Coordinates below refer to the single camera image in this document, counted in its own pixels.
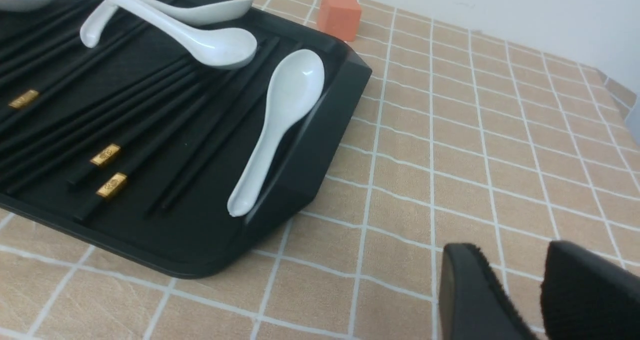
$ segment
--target black tray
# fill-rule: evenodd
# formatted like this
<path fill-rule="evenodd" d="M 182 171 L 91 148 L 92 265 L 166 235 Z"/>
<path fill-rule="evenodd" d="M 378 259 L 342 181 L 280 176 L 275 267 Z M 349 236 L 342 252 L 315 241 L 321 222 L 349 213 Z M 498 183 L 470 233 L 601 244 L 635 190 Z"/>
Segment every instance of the black tray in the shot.
<path fill-rule="evenodd" d="M 67 1 L 82 0 L 58 0 L 48 8 L 28 14 L 0 12 L 0 40 Z M 217 1 L 222 0 L 177 0 L 175 4 L 193 6 Z M 136 18 L 126 14 L 125 19 L 134 21 Z M 192 183 L 187 194 L 167 213 L 148 216 L 146 209 L 169 181 L 168 176 L 175 169 L 181 151 L 208 123 L 211 117 L 209 108 L 172 137 L 121 193 L 100 208 L 86 224 L 73 221 L 74 211 L 95 194 L 126 156 L 121 156 L 76 192 L 67 190 L 66 178 L 74 168 L 109 144 L 110 138 L 88 147 L 76 160 L 14 195 L 9 196 L 6 187 L 0 188 L 0 205 L 169 276 L 198 278 L 219 272 L 309 204 L 320 188 L 371 69 L 344 42 L 254 8 L 242 19 L 215 26 L 245 28 L 258 41 L 276 36 L 281 38 L 278 48 L 251 86 L 238 98 L 238 103 L 262 92 L 275 66 L 298 42 L 303 48 L 318 53 L 325 63 L 326 82 L 320 101 L 286 134 L 258 202 L 244 219 L 234 219 L 227 213 L 227 199 L 258 140 L 263 125 L 265 95 Z M 107 28 L 103 39 L 117 31 L 113 28 Z M 80 47 L 28 79 L 12 84 L 9 89 L 2 89 L 0 101 L 9 102 L 34 82 L 54 76 L 57 69 L 84 51 L 87 50 Z M 52 104 L 28 117 L 10 137 L 42 122 L 64 117 L 87 101 L 96 100 L 113 89 L 157 71 L 184 54 L 185 50 L 173 39 L 149 27 L 61 93 Z M 226 128 L 226 121 L 234 117 L 234 111 L 238 110 L 232 108 L 218 129 Z M 136 144 L 144 144 L 161 129 L 154 129 Z M 0 138 L 0 144 L 6 139 Z M 7 156 L 10 154 L 0 154 L 0 160 Z"/>

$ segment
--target orange block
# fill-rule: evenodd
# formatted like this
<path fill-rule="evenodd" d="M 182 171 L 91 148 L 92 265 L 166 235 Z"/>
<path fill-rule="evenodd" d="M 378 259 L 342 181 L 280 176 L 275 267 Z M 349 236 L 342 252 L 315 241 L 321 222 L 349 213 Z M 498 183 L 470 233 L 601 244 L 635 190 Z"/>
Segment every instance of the orange block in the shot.
<path fill-rule="evenodd" d="M 318 12 L 318 30 L 352 42 L 356 39 L 362 8 L 358 0 L 322 0 Z"/>

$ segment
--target white wall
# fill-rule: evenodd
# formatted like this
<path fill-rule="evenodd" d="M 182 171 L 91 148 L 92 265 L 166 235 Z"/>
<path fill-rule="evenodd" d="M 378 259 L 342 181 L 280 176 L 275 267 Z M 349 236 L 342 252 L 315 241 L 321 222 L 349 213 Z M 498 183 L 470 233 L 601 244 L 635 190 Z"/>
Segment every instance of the white wall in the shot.
<path fill-rule="evenodd" d="M 638 0 L 376 0 L 594 65 L 640 92 Z"/>

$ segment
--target gold chopstick band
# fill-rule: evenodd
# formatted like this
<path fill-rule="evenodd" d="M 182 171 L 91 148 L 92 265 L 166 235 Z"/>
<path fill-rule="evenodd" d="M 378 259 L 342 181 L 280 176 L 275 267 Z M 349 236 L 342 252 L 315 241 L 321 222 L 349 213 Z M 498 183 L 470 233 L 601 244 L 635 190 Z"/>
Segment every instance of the gold chopstick band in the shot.
<path fill-rule="evenodd" d="M 9 106 L 11 106 L 11 108 L 14 108 L 14 109 L 25 108 L 25 106 L 29 105 L 32 101 L 34 101 L 39 94 L 40 93 L 38 93 L 36 90 L 33 90 L 33 89 L 28 90 L 23 95 L 17 97 L 11 103 L 9 103 Z"/>
<path fill-rule="evenodd" d="M 98 167 L 104 167 L 108 163 L 111 163 L 112 160 L 116 158 L 120 151 L 120 147 L 111 144 L 105 149 L 103 149 L 100 153 L 98 153 L 94 158 L 90 160 L 91 163 L 97 165 Z"/>
<path fill-rule="evenodd" d="M 108 182 L 104 183 L 100 189 L 96 192 L 96 194 L 100 195 L 105 199 L 109 199 L 116 194 L 126 185 L 127 176 L 122 173 L 114 174 Z"/>

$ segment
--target chopsticks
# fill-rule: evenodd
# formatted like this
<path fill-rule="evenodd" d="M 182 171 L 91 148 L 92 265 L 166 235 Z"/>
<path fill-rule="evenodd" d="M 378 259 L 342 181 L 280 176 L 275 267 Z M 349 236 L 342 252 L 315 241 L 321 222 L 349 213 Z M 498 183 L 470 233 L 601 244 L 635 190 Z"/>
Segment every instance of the chopsticks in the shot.
<path fill-rule="evenodd" d="M 181 56 L 162 69 L 159 69 L 142 79 L 133 80 L 125 87 L 116 89 L 106 96 L 100 97 L 98 100 L 92 101 L 82 108 L 69 113 L 69 115 L 10 138 L 7 142 L 0 144 L 0 154 L 6 154 L 10 149 L 19 146 L 26 141 L 31 141 L 31 144 L 33 145 L 33 139 L 39 137 L 42 133 L 46 132 L 47 137 L 57 137 L 59 134 L 67 133 L 73 129 L 78 129 L 78 127 L 83 126 L 83 124 L 86 124 L 89 121 L 95 121 L 126 99 L 137 95 L 137 93 L 149 88 L 161 86 L 163 84 L 162 80 L 171 76 L 180 69 L 187 67 L 188 64 L 187 56 Z"/>
<path fill-rule="evenodd" d="M 122 19 L 125 14 L 119 13 L 113 17 L 112 21 L 116 23 Z M 71 49 L 80 47 L 82 40 L 78 36 L 78 28 L 68 29 L 57 37 L 42 42 L 38 46 L 33 47 L 28 52 L 13 58 L 10 61 L 0 65 L 0 89 L 12 81 L 24 76 L 28 72 L 32 72 L 41 65 L 48 63 L 50 60 L 70 51 Z"/>
<path fill-rule="evenodd" d="M 16 156 L 15 158 L 12 159 L 12 161 L 16 162 L 17 164 L 12 167 L 9 167 L 9 165 L 11 165 L 9 161 L 3 162 L 2 166 L 8 167 L 9 170 L 7 170 L 4 174 L 2 174 L 2 176 L 0 177 L 0 183 L 6 183 L 11 178 L 14 178 L 15 176 L 19 175 L 21 172 L 29 169 L 30 167 L 34 165 L 37 166 L 39 163 L 45 162 L 44 167 L 41 167 L 37 171 L 34 171 L 31 174 L 29 174 L 29 176 L 22 178 L 16 185 L 9 187 L 7 192 L 11 194 L 12 192 L 16 192 L 20 190 L 25 185 L 30 184 L 34 180 L 37 180 L 42 174 L 46 174 L 46 172 L 60 165 L 62 161 L 69 159 L 73 154 L 76 154 L 78 151 L 82 151 L 82 149 L 84 149 L 85 146 L 93 144 L 97 140 L 101 139 L 103 136 L 118 129 L 120 126 L 122 126 L 126 122 L 148 111 L 151 107 L 158 104 L 158 102 L 163 101 L 168 96 L 171 96 L 174 92 L 177 92 L 182 88 L 184 88 L 185 86 L 188 86 L 194 83 L 197 79 L 196 74 L 194 74 L 193 72 L 190 72 L 189 69 L 183 69 L 178 73 L 179 73 L 178 79 L 173 77 L 170 78 L 170 80 L 173 81 L 170 86 L 167 87 L 166 85 L 162 85 L 163 87 L 160 87 L 160 88 L 154 87 L 152 89 L 148 89 L 147 91 L 138 94 L 136 97 L 134 97 L 130 101 L 127 101 L 117 106 L 114 110 L 112 110 L 109 114 L 109 117 L 107 117 L 107 119 L 103 118 L 101 119 L 101 122 L 98 122 L 98 121 L 90 122 L 80 130 L 77 130 L 73 134 L 63 138 L 62 140 L 57 142 L 54 146 L 49 147 L 48 149 L 40 152 L 39 154 L 35 154 L 34 156 L 28 156 L 26 157 L 26 159 L 23 159 L 23 160 Z M 133 104 L 135 108 L 133 110 L 130 110 L 130 108 L 132 107 L 132 103 L 139 103 L 140 101 L 143 101 L 143 102 L 137 105 Z M 112 119 L 114 115 L 119 115 L 121 113 L 123 113 L 121 117 L 115 120 Z M 67 150 L 65 153 L 62 153 L 65 147 L 74 143 L 77 143 L 77 144 L 73 146 L 70 150 Z M 32 147 L 30 149 L 30 152 L 33 152 L 37 149 L 38 147 Z M 20 156 L 25 157 L 26 154 L 28 154 L 28 152 L 24 152 L 24 153 L 21 152 Z"/>
<path fill-rule="evenodd" d="M 87 0 L 82 3 L 74 3 L 74 6 L 70 7 L 70 10 L 65 8 L 67 10 L 62 15 L 58 16 L 57 19 L 42 26 L 34 25 L 34 27 L 30 28 L 25 35 L 20 37 L 16 44 L 3 47 L 2 51 L 0 51 L 0 63 L 13 58 L 16 54 L 19 54 L 23 48 L 27 48 L 34 42 L 42 40 L 51 31 L 58 28 L 64 28 L 70 20 L 73 20 L 76 16 L 80 15 L 80 13 L 87 10 L 87 8 L 95 6 L 96 3 L 97 0 Z"/>
<path fill-rule="evenodd" d="M 94 195 L 73 216 L 76 222 L 86 222 L 89 217 L 104 201 L 114 197 L 125 187 L 129 178 L 138 171 L 146 161 L 157 153 L 160 148 L 171 138 L 186 122 L 188 122 L 204 105 L 210 101 L 210 95 L 204 94 L 181 115 L 179 115 L 162 133 L 153 138 L 142 150 L 124 166 L 120 168 L 106 183 L 100 187 Z"/>
<path fill-rule="evenodd" d="M 66 14 L 69 10 L 76 8 L 77 5 L 78 4 L 76 2 L 65 4 L 63 7 L 56 9 L 54 12 L 48 13 L 46 16 L 41 17 L 40 19 L 38 19 L 38 21 L 34 22 L 30 26 L 26 26 L 25 28 L 20 29 L 16 33 L 12 33 L 7 35 L 6 37 L 0 38 L 0 45 L 2 45 L 5 42 L 13 42 L 16 40 L 22 42 L 23 37 L 26 34 L 41 28 L 43 24 L 48 24 L 49 22 L 58 19 L 58 17 Z"/>
<path fill-rule="evenodd" d="M 197 140 L 195 140 L 194 146 L 191 147 L 190 153 L 187 154 L 185 158 L 183 158 L 183 161 L 180 163 L 180 165 L 176 167 L 177 170 L 174 172 L 171 178 L 171 181 L 169 181 L 165 189 L 162 190 L 162 192 L 160 192 L 160 195 L 151 203 L 151 206 L 148 208 L 147 213 L 153 212 L 153 210 L 155 210 L 156 206 L 158 205 L 158 203 L 160 203 L 163 197 L 164 197 L 164 201 L 162 201 L 160 208 L 163 211 L 169 210 L 169 208 L 173 206 L 173 204 L 183 194 L 183 192 L 185 192 L 186 188 L 194 180 L 194 178 L 196 178 L 196 176 L 200 173 L 202 168 L 204 168 L 206 163 L 208 163 L 210 159 L 215 155 L 215 153 L 218 151 L 220 146 L 222 146 L 222 144 L 226 142 L 229 135 L 231 135 L 231 133 L 233 133 L 233 131 L 240 124 L 240 122 L 242 122 L 245 115 L 247 115 L 247 113 L 249 113 L 249 111 L 256 105 L 258 100 L 261 99 L 263 92 L 259 92 L 256 96 L 250 98 L 249 101 L 247 102 L 246 110 L 240 115 L 239 118 L 237 118 L 237 121 L 234 122 L 234 124 L 232 124 L 231 126 L 227 126 L 222 131 L 222 134 L 217 139 L 217 141 L 214 142 L 213 146 L 209 149 L 209 151 L 206 152 L 206 155 L 202 157 L 198 162 L 196 162 L 195 165 L 192 165 L 192 167 L 190 167 L 185 174 L 182 174 L 185 171 L 185 169 L 187 169 L 188 165 L 190 165 L 190 163 L 194 161 L 198 151 L 202 149 L 202 146 L 208 140 L 211 133 L 213 133 L 213 130 L 217 127 L 222 117 L 226 114 L 229 108 L 231 108 L 231 105 L 235 103 L 235 100 L 240 94 L 241 90 L 244 89 L 249 84 L 251 79 L 256 75 L 256 72 L 258 72 L 258 70 L 261 68 L 263 63 L 274 51 L 279 41 L 280 41 L 280 38 L 278 37 L 271 39 L 265 45 L 263 52 L 261 52 L 261 54 L 256 56 L 256 60 L 254 60 L 251 63 L 251 65 L 253 65 L 252 69 L 247 71 L 246 76 L 242 79 L 242 81 L 240 81 L 239 83 L 240 86 L 237 87 L 238 91 L 235 94 L 229 96 L 227 99 L 227 103 L 223 104 L 220 109 L 217 109 L 215 116 L 208 124 L 208 128 L 200 134 Z M 302 47 L 302 44 L 298 43 L 297 45 L 295 45 L 292 51 L 300 49 L 301 47 Z"/>
<path fill-rule="evenodd" d="M 229 74 L 227 74 L 224 81 L 222 81 L 223 83 L 229 81 L 230 78 L 233 77 L 233 75 L 231 75 L 230 77 Z M 162 118 L 166 117 L 170 112 L 176 110 L 189 98 L 190 97 L 178 97 L 176 101 L 167 104 L 164 108 L 162 108 L 162 110 L 154 113 L 154 115 L 142 121 L 132 131 L 125 133 L 118 140 L 114 140 L 114 142 L 105 147 L 105 149 L 96 154 L 96 156 L 91 158 L 88 162 L 78 167 L 73 172 L 73 174 L 71 174 L 70 178 L 68 178 L 66 181 L 69 187 L 77 187 L 77 185 L 80 185 L 80 183 L 89 178 L 89 176 L 91 176 L 93 173 L 111 163 L 115 159 L 115 157 L 118 156 L 118 154 L 122 153 L 123 150 L 126 150 L 124 148 L 130 145 L 130 143 L 137 140 L 140 135 L 146 133 L 149 129 L 151 129 L 151 127 L 162 120 Z"/>
<path fill-rule="evenodd" d="M 98 64 L 107 56 L 112 55 L 124 44 L 133 39 L 138 33 L 146 29 L 144 21 L 136 21 L 134 26 L 125 29 L 105 42 L 103 46 L 89 49 L 82 56 L 67 65 L 56 77 L 46 82 L 37 89 L 30 89 L 9 102 L 8 106 L 2 108 L 0 112 L 0 135 L 8 131 L 14 124 L 36 110 L 49 99 L 71 85 L 81 76 L 85 75 L 89 69 Z"/>

